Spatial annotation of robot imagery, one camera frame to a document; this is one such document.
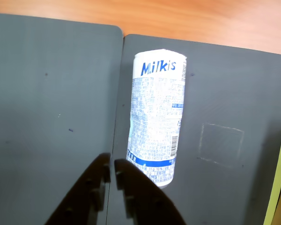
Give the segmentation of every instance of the wooden table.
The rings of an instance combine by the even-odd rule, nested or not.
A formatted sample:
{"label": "wooden table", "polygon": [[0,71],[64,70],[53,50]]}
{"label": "wooden table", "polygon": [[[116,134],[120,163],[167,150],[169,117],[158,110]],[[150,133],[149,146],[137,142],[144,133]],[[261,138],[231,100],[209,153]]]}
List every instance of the wooden table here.
{"label": "wooden table", "polygon": [[0,13],[281,54],[281,0],[0,0]]}

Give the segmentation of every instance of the blue milkis logo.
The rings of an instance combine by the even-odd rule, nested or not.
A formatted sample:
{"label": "blue milkis logo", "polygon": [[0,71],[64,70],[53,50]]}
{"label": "blue milkis logo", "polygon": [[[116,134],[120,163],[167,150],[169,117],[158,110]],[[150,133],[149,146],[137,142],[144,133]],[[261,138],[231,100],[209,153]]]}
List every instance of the blue milkis logo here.
{"label": "blue milkis logo", "polygon": [[162,72],[162,71],[168,71],[168,70],[175,70],[176,67],[176,62],[164,62],[164,60],[160,60],[157,61],[157,63],[154,62],[150,62],[148,64],[146,64],[144,62],[144,64],[142,65],[142,70],[141,70],[141,76],[143,76],[144,74],[151,74],[151,73],[156,73],[156,72]]}

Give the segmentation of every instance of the dark gray surface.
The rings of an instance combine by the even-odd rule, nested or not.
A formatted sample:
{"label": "dark gray surface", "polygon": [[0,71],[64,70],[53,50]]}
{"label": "dark gray surface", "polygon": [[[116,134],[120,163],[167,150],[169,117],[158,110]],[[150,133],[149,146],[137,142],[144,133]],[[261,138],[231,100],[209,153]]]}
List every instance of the dark gray surface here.
{"label": "dark gray surface", "polygon": [[0,15],[0,225],[43,224],[111,152],[122,47],[115,26]]}
{"label": "dark gray surface", "polygon": [[[189,225],[262,225],[281,144],[281,55],[127,36],[114,158],[126,156],[134,55],[162,48],[187,56],[175,175],[164,192]],[[107,224],[132,224],[114,180]]]}

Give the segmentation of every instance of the dark spot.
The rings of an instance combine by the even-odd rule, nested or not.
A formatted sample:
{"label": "dark spot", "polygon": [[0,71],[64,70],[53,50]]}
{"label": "dark spot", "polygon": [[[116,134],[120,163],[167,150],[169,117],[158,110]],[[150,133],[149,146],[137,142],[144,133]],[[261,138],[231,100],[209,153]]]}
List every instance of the dark spot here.
{"label": "dark spot", "polygon": [[88,179],[85,181],[85,184],[86,184],[86,185],[92,185],[92,184],[94,184],[94,182],[93,182],[92,179],[88,178]]}
{"label": "dark spot", "polygon": [[72,213],[73,213],[73,209],[72,209],[72,208],[67,208],[66,211],[65,211],[65,215],[66,215],[67,217],[71,216]]}
{"label": "dark spot", "polygon": [[157,208],[160,208],[163,206],[163,201],[159,198],[154,199],[154,204]]}

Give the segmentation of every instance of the white can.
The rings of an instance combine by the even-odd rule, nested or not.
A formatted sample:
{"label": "white can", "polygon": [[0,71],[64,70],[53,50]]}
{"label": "white can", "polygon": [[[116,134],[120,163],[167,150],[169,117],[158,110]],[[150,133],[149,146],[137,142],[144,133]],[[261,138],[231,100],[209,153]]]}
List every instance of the white can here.
{"label": "white can", "polygon": [[157,186],[174,177],[184,106],[186,57],[169,50],[135,55],[127,160]]}

